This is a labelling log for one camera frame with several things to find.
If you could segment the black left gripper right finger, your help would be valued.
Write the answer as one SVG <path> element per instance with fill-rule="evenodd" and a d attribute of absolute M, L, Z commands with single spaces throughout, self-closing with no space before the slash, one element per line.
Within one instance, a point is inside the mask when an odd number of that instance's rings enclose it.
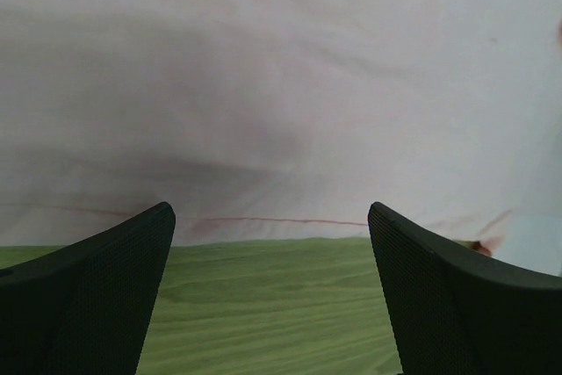
<path fill-rule="evenodd" d="M 561 279 L 483 256 L 375 202 L 371 245 L 401 370 L 561 372 Z"/>

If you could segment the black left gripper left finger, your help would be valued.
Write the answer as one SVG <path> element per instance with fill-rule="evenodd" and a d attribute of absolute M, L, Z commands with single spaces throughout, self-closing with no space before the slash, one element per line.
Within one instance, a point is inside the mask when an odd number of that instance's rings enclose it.
<path fill-rule="evenodd" d="M 3 374 L 134 374 L 169 256 L 166 202 L 1 271 Z"/>

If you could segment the salmon pink t-shirt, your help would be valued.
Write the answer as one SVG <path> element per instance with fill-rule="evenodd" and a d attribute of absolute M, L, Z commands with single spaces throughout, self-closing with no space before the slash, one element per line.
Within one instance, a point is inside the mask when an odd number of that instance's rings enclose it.
<path fill-rule="evenodd" d="M 561 0 L 1 0 L 1 242 L 167 201 L 175 240 L 380 201 L 561 272 Z"/>

